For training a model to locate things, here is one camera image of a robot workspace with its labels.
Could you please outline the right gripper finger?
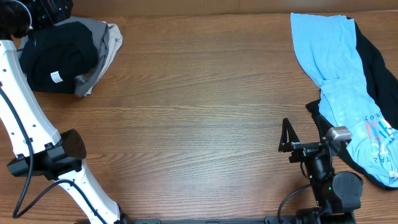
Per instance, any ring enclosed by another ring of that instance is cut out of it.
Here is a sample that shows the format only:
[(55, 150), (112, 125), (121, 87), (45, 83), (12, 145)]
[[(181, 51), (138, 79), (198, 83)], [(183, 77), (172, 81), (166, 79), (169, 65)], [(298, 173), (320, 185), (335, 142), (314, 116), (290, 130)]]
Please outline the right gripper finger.
[(292, 152), (295, 150), (295, 145), (300, 144), (300, 140), (294, 131), (288, 118), (282, 121), (282, 134), (278, 147), (279, 152)]
[(320, 141), (323, 142), (328, 130), (332, 128), (333, 125), (321, 114), (315, 116), (315, 124), (318, 128)]

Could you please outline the black t-shirt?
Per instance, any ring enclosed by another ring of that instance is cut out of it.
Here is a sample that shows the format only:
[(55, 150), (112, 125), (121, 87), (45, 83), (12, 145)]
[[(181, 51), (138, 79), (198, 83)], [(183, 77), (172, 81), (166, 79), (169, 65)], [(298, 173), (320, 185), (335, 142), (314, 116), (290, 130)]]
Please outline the black t-shirt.
[(19, 62), (33, 91), (75, 92), (75, 77), (98, 61), (92, 32), (81, 22), (35, 31), (23, 46)]

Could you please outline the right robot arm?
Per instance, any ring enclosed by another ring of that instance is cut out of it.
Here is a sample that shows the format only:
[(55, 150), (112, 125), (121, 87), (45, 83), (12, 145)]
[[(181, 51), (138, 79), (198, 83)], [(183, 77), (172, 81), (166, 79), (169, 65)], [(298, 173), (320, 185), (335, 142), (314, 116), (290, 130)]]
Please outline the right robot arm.
[[(351, 142), (351, 132), (345, 126), (331, 127), (320, 135), (318, 142), (302, 143), (288, 118), (282, 121), (278, 151), (289, 152), (289, 162), (300, 164), (309, 184), (283, 199), (277, 211), (278, 223), (355, 223), (354, 211), (361, 208), (362, 178), (350, 171), (336, 172), (333, 158)], [(297, 210), (294, 217), (282, 216), (285, 203), (311, 188), (316, 207)]]

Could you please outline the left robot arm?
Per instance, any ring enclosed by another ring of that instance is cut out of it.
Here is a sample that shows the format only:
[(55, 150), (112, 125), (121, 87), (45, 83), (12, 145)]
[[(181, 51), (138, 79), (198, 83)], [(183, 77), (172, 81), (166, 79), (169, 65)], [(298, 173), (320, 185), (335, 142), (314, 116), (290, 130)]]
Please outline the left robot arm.
[(88, 223), (129, 223), (86, 163), (79, 133), (59, 133), (39, 106), (24, 76), (13, 38), (48, 28), (71, 16), (72, 1), (1, 1), (1, 120), (13, 146), (10, 173), (25, 177), (12, 217), (20, 218), (49, 190), (61, 186)]

